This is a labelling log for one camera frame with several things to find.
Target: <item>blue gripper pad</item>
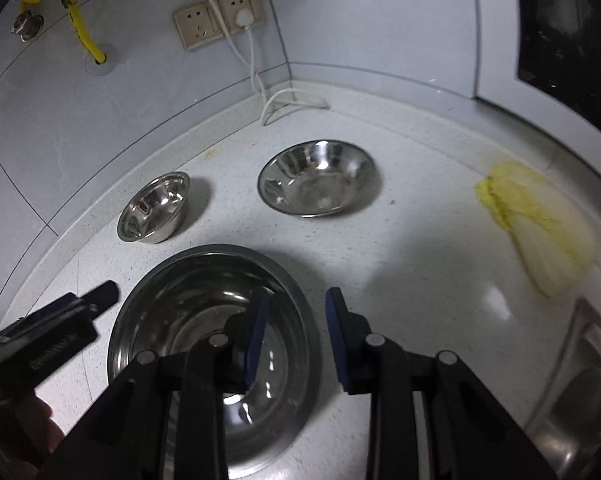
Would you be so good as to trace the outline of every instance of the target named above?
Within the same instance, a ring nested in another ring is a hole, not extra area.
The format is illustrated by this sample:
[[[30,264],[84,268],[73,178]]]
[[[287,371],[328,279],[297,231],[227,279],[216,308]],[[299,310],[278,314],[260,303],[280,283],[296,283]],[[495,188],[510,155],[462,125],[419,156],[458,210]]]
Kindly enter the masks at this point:
[[[344,306],[343,295],[337,286],[330,288],[325,295],[325,316],[327,317],[327,329],[329,330],[329,339],[332,342],[332,354],[334,364],[337,367],[338,382],[343,385],[343,389],[349,392],[352,386],[349,368],[347,366],[347,347],[345,346],[345,336],[340,319],[337,313],[336,303],[342,302]]]
[[[272,297],[266,291],[253,298],[258,301],[258,311],[255,315],[252,325],[249,342],[245,349],[245,376],[244,381],[247,389],[250,389],[256,381],[256,372],[260,360],[260,351],[263,346],[264,327],[267,324],[269,307],[272,304]]]

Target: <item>white countertop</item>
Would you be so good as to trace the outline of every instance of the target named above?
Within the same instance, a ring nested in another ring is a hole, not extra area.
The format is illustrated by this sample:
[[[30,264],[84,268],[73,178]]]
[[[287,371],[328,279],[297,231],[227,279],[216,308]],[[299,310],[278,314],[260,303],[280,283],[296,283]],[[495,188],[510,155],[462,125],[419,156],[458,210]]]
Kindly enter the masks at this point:
[[[475,198],[482,175],[465,161],[340,112],[290,111],[266,128],[242,128],[180,168],[192,177],[192,195],[177,235],[158,245],[126,244],[113,219],[37,306],[69,290],[84,294],[104,280],[116,281],[125,298],[162,260],[204,244],[247,246],[281,264],[313,308],[324,371],[303,432],[254,478],[364,478],[369,402],[346,396],[337,383],[324,319],[330,286],[341,287],[348,307],[367,316],[372,330],[406,350],[458,353],[524,424],[554,365],[575,297],[585,295],[601,312],[601,269],[594,267],[578,290],[543,298],[509,236]],[[383,179],[375,202],[322,219],[268,208],[256,190],[261,168],[281,150],[320,138],[353,142],[370,153]],[[121,304],[97,320],[100,339],[39,389],[65,430],[107,385],[108,339]]]

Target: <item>white plug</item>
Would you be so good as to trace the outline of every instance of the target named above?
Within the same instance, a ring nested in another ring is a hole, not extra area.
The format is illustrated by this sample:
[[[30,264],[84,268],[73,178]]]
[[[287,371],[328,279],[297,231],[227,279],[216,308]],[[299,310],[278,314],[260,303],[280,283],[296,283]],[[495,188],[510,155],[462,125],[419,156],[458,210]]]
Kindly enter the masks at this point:
[[[236,24],[241,28],[249,28],[254,23],[254,14],[249,9],[241,9],[236,14]]]

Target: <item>large metal bowl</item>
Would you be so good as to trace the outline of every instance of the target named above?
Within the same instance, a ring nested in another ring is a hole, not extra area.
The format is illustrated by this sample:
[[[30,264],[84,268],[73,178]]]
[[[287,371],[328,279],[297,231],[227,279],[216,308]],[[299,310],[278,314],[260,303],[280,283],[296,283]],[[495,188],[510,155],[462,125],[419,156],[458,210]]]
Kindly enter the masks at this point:
[[[182,171],[152,180],[122,210],[118,237],[123,242],[149,244],[167,240],[183,222],[189,183],[189,175]]]
[[[276,459],[301,430],[321,374],[318,331],[289,274],[256,251],[232,245],[189,249],[155,267],[132,290],[114,324],[107,356],[112,381],[146,349],[159,355],[189,350],[222,331],[253,290],[274,294],[256,383],[244,396],[226,396],[224,418],[229,477],[239,478]],[[178,397],[172,403],[165,474],[173,472]]]
[[[358,146],[312,140],[274,156],[258,176],[258,192],[282,213],[325,216],[362,199],[374,177],[372,157]]]

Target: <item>white cable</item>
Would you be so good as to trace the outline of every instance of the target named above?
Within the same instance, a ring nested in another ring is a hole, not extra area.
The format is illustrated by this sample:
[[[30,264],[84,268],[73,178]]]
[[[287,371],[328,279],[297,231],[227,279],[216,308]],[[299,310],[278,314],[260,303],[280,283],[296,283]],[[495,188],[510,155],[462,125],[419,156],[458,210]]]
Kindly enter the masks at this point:
[[[220,9],[218,8],[218,4],[216,3],[216,0],[207,0],[207,1],[209,2],[210,6],[212,6],[214,14],[216,14],[216,18],[218,19],[218,24],[220,25],[222,33],[225,36],[225,39],[227,40],[227,42],[229,43],[229,46],[234,51],[234,54],[236,54],[236,57],[238,57],[239,61],[243,65],[245,65],[245,67],[247,67],[249,69],[249,79],[251,82],[252,89],[254,90],[255,93],[260,94],[261,97],[263,98],[263,112],[261,113],[261,125],[262,126],[264,126],[264,124],[266,122],[265,115],[266,115],[267,109],[271,106],[271,104],[274,102],[276,97],[278,97],[280,94],[283,94],[286,92],[307,94],[307,95],[312,96],[315,99],[318,99],[319,101],[321,101],[321,104],[316,105],[316,104],[311,104],[311,103],[298,101],[298,100],[296,100],[296,101],[277,100],[276,101],[277,103],[283,104],[283,105],[295,104],[298,106],[305,106],[308,108],[329,108],[329,105],[323,98],[316,96],[316,95],[312,94],[311,92],[307,92],[305,90],[298,90],[295,88],[284,88],[283,90],[277,91],[274,95],[272,95],[269,99],[267,99],[267,95],[264,90],[263,80],[261,79],[260,74],[256,71],[256,67],[254,66],[254,38],[252,37],[250,27],[245,27],[245,30],[247,30],[247,35],[249,38],[249,53],[250,53],[250,56],[249,56],[250,62],[247,62],[247,59],[245,59],[245,57],[240,53],[240,51],[236,47],[236,43],[234,43],[234,40],[232,40],[231,36],[229,35],[229,30],[227,28],[227,25],[225,25],[225,20],[223,19],[222,12],[220,12]],[[256,85],[254,84],[254,79],[256,80],[256,82],[258,84],[258,89],[256,88]]]
[[[267,109],[270,107],[270,105],[274,102],[274,100],[280,94],[285,94],[288,92],[294,93],[294,94],[305,94],[305,95],[313,97],[314,99],[317,99],[319,102],[317,104],[308,103],[306,101],[280,101],[280,100],[278,100],[277,102],[281,103],[281,104],[287,104],[287,105],[303,106],[306,108],[329,108],[329,104],[327,104],[327,101],[325,101],[322,97],[319,97],[318,95],[314,95],[311,92],[308,92],[305,90],[299,90],[297,88],[283,88],[282,90],[279,90],[276,93],[274,93],[274,95],[272,95],[267,100],[267,102],[264,104],[263,112],[261,113],[261,119],[260,119],[261,126],[265,126],[265,123],[267,122],[266,113],[267,113]]]

